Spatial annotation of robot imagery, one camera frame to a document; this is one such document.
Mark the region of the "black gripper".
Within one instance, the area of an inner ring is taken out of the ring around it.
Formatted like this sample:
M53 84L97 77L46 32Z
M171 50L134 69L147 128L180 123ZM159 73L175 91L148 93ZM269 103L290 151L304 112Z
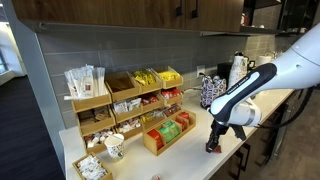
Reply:
M211 133L209 141L206 143L206 151L211 153L213 150L220 148L219 137L225 135L229 127L219 124L217 121L213 121L211 124Z

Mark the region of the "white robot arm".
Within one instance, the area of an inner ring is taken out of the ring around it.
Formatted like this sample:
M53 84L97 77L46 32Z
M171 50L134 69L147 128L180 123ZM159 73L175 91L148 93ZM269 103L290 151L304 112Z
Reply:
M237 138L246 139L243 126L256 126L262 113L249 98L264 90L305 89L320 83L320 24L300 37L286 52L258 66L218 96L208 108L214 120L206 143L211 153L219 137L231 127Z

